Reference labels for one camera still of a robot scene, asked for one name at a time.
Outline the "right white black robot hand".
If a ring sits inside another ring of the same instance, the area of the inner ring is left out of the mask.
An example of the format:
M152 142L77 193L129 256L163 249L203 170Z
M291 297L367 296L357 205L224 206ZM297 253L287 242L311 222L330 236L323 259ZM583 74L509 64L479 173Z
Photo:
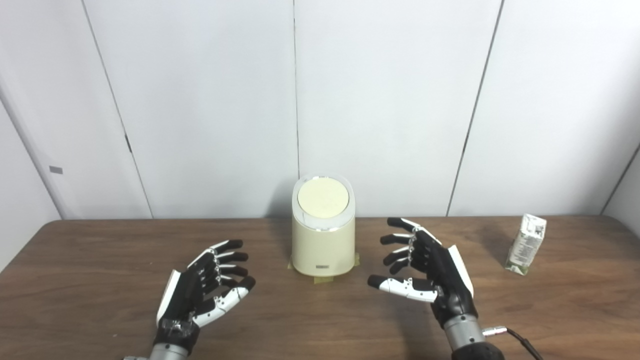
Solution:
M380 243L400 244L402 248L382 260L391 275L370 275L367 284L382 292L430 303L441 328L455 317L477 319L473 283L457 246L445 247L421 224L406 218L391 217L387 224L405 233L384 235Z

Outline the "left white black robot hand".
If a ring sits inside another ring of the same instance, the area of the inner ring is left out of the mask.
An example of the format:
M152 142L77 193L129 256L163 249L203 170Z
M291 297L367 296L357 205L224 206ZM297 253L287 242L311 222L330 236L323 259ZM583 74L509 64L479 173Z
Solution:
M152 360L187 360L201 330L236 307L256 280L238 262L241 239L213 244L197 255L184 271L173 269L158 306Z

